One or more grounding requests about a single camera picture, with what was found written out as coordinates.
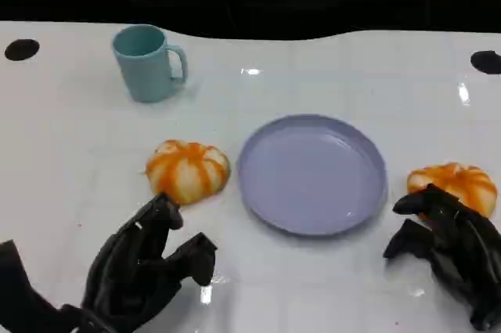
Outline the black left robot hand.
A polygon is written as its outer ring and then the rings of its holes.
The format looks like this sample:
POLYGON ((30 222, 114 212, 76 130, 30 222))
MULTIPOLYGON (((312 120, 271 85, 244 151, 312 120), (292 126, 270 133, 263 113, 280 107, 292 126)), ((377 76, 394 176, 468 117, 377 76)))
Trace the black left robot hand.
POLYGON ((88 272, 82 332, 133 332, 171 302, 186 278, 210 284, 217 247, 204 233, 163 256, 168 234, 183 226, 179 209, 158 194, 108 238, 88 272))

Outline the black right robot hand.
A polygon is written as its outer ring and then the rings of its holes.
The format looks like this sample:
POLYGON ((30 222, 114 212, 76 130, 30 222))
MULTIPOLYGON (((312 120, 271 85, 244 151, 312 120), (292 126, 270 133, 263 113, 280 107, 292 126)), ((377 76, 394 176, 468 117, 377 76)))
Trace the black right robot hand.
POLYGON ((406 219, 383 257, 427 260, 445 289, 469 304, 475 330, 500 324, 500 233, 491 221, 432 183, 401 197, 393 212, 422 215, 426 224, 406 219))

